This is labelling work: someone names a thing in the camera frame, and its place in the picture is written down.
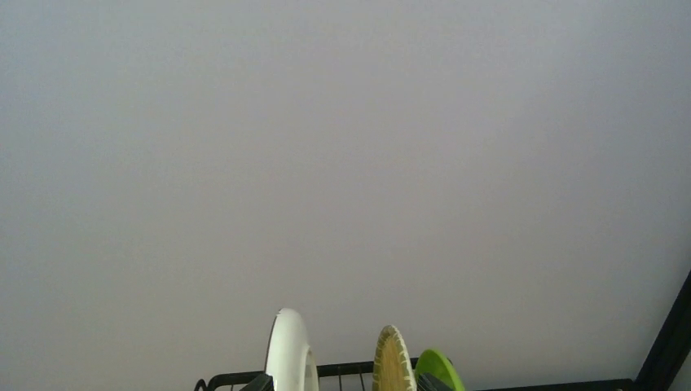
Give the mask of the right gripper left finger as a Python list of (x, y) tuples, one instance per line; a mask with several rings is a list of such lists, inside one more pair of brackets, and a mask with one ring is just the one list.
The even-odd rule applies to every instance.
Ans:
[(260, 373), (240, 391), (274, 391), (273, 377), (266, 373)]

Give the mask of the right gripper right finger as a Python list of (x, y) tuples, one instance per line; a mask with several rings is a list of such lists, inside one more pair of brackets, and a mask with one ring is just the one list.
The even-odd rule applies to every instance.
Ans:
[(417, 376), (418, 391), (453, 391), (454, 389), (431, 373), (421, 373)]

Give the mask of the green plastic plate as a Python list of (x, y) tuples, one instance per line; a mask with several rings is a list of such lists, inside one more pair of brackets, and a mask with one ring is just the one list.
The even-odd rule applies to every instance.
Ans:
[(421, 373), (431, 373), (451, 386), (453, 391), (465, 391), (466, 388), (450, 359), (438, 349), (426, 349), (421, 353), (415, 365), (415, 377)]

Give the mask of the blue striped white plate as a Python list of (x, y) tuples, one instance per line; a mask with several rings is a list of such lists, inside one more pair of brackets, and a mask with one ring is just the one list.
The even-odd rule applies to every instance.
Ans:
[(275, 316), (264, 372), (277, 391), (318, 391), (319, 375), (303, 317), (283, 308)]

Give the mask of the woven bamboo plate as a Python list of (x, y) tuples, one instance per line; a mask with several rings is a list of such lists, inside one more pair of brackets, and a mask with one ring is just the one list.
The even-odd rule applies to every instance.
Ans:
[(402, 333), (394, 325), (382, 328), (372, 371), (373, 391), (415, 391), (416, 378)]

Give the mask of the black wire dish rack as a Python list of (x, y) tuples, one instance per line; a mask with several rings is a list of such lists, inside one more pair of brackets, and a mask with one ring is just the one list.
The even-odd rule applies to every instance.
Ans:
[[(317, 380), (320, 390), (370, 390), (373, 362), (342, 362), (317, 366)], [(193, 390), (250, 390), (248, 384), (263, 377), (262, 371), (225, 373), (200, 379)], [(522, 387), (500, 388), (500, 390), (638, 390), (630, 379), (594, 380), (585, 382), (542, 384)]]

